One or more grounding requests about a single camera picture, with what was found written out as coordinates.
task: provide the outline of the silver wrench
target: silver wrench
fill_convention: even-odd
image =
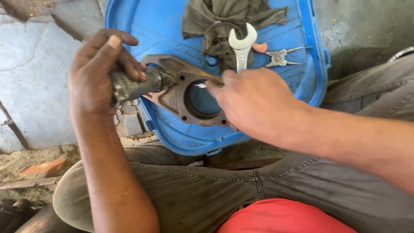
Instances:
[[[238,40],[234,28],[230,30],[229,44],[233,48],[237,59],[237,73],[247,69],[247,58],[254,42],[258,38],[256,29],[249,23],[246,23],[247,36],[242,40]]]

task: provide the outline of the blue plastic container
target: blue plastic container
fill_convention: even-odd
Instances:
[[[138,46],[126,46],[138,61],[147,54],[171,54],[220,76],[214,58],[200,54],[203,38],[184,40],[181,35],[181,18],[187,1],[109,0],[105,27],[123,30],[138,38]],[[313,1],[269,0],[269,4],[272,8],[289,7],[287,23],[258,30],[257,43],[267,42],[268,50],[271,51],[305,47],[286,56],[286,60],[304,65],[273,67],[272,70],[280,74],[297,99],[318,107],[327,89],[330,57],[320,42]],[[263,67],[268,62],[267,55],[255,53],[252,68]],[[200,88],[193,91],[193,105],[202,111],[217,110],[217,103],[205,91]],[[226,146],[251,139],[242,132],[233,131],[229,126],[222,128],[185,124],[149,100],[141,97],[140,101],[149,119],[146,126],[155,131],[166,147],[178,154],[213,155]]]

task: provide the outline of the forearm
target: forearm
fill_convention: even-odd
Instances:
[[[301,114],[271,144],[357,167],[414,194],[414,123],[313,107]]]
[[[151,200],[133,173],[112,117],[75,129],[84,164],[96,232],[159,232]]]

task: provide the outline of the fingernail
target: fingernail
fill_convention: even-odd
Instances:
[[[108,45],[111,46],[112,48],[114,49],[119,48],[119,46],[121,46],[121,43],[122,43],[121,38],[119,38],[118,36],[112,35],[111,37],[109,37]]]

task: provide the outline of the grey trousers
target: grey trousers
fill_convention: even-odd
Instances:
[[[332,83],[323,107],[413,121],[414,55]],[[413,196],[330,160],[292,153],[266,167],[230,171],[185,166],[194,158],[174,154],[158,141],[125,151],[162,232],[215,232],[234,212],[270,198],[315,206],[359,233],[414,232]],[[94,231],[82,162],[63,176],[53,205],[66,223]]]

